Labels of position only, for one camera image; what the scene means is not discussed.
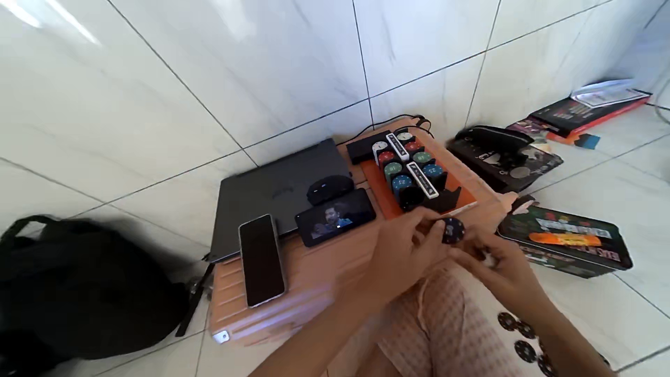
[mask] laptop lid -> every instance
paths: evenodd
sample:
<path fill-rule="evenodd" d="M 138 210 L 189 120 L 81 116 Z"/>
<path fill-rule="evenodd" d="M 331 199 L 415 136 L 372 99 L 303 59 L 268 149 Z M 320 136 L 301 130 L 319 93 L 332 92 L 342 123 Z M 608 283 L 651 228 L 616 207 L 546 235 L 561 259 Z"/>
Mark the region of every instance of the laptop lid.
<path fill-rule="evenodd" d="M 333 139 L 327 139 L 277 161 L 221 181 L 208 262 L 239 253 L 237 229 L 267 213 L 274 216 L 279 236 L 297 229 L 295 215 L 312 207 L 307 190 L 331 175 L 350 176 Z"/>

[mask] green game box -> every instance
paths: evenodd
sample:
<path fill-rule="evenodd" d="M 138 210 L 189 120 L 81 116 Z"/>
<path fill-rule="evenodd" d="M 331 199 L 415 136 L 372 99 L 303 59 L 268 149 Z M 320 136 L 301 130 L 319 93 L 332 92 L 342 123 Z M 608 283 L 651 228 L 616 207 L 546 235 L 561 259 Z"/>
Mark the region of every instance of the green game box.
<path fill-rule="evenodd" d="M 632 268 L 632 260 L 616 225 L 530 206 L 528 213 L 509 215 L 498 226 L 498 235 L 515 241 L 532 263 L 593 278 L 615 270 Z M 575 233 L 595 235 L 602 245 L 561 246 L 540 244 L 528 238 L 530 233 Z"/>

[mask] tile wall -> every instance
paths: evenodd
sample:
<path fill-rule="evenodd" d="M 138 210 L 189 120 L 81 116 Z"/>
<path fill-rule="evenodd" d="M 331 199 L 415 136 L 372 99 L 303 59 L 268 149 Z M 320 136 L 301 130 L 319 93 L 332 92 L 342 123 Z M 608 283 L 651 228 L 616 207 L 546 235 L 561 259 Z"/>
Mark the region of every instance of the tile wall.
<path fill-rule="evenodd" d="M 670 109 L 670 2 L 666 0 L 612 67 L 613 77 L 635 77 L 636 86 L 652 92 L 650 103 Z"/>
<path fill-rule="evenodd" d="M 221 179 L 400 113 L 440 140 L 506 125 L 601 78 L 663 3 L 2 0 L 0 229 L 92 217 L 184 266 Z"/>

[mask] black poker chip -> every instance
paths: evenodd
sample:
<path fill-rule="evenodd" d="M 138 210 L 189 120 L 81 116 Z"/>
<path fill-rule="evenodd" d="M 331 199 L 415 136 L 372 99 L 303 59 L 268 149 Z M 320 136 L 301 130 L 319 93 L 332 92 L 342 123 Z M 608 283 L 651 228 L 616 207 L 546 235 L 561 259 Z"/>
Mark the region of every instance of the black poker chip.
<path fill-rule="evenodd" d="M 517 340 L 514 342 L 514 350 L 525 362 L 534 363 L 535 360 L 537 360 L 537 354 L 535 353 L 533 346 L 528 344 L 525 340 Z"/>
<path fill-rule="evenodd" d="M 510 313 L 503 311 L 498 314 L 498 322 L 500 323 L 500 326 L 507 331 L 514 331 L 517 329 L 517 320 Z"/>
<path fill-rule="evenodd" d="M 442 243 L 453 245 L 458 243 L 465 235 L 465 225 L 455 217 L 447 217 L 442 219 L 445 223 L 444 235 L 442 236 Z"/>
<path fill-rule="evenodd" d="M 533 328 L 528 323 L 519 321 L 517 323 L 517 329 L 519 329 L 519 332 L 521 335 L 523 335 L 524 338 L 535 339 L 535 330 L 533 330 Z"/>
<path fill-rule="evenodd" d="M 546 377 L 556 377 L 556 371 L 553 369 L 553 365 L 551 365 L 549 356 L 540 355 L 540 357 L 537 358 L 537 365 Z"/>

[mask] hand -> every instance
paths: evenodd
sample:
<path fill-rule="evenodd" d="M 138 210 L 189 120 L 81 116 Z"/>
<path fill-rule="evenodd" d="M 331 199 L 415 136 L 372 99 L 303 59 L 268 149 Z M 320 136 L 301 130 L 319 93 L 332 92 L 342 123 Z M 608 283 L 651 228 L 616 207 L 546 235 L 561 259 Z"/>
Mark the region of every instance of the hand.
<path fill-rule="evenodd" d="M 452 248 L 448 251 L 449 256 L 479 279 L 514 315 L 532 324 L 557 310 L 515 242 L 469 229 L 463 245 L 465 251 Z M 482 250 L 498 260 L 494 268 L 480 262 L 484 257 Z"/>
<path fill-rule="evenodd" d="M 439 217 L 439 213 L 417 207 L 382 225 L 359 287 L 385 305 L 413 286 L 439 252 L 446 255 L 447 245 L 442 243 L 444 221 L 436 221 Z M 430 230 L 424 236 L 417 228 Z"/>

